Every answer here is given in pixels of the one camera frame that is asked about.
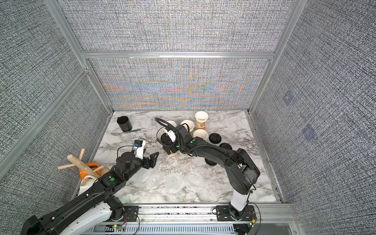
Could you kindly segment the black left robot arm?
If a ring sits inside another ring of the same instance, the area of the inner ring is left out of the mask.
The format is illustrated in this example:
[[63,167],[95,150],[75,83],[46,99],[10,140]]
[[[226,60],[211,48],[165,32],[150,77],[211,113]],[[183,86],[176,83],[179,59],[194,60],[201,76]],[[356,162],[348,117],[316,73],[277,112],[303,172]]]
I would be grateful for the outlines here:
[[155,152],[140,159],[134,152],[123,153],[117,158],[116,165],[78,197],[41,218],[34,215],[27,219],[21,234],[79,235],[95,224],[109,219],[121,220],[124,206],[115,193],[141,168],[155,167],[158,156]]

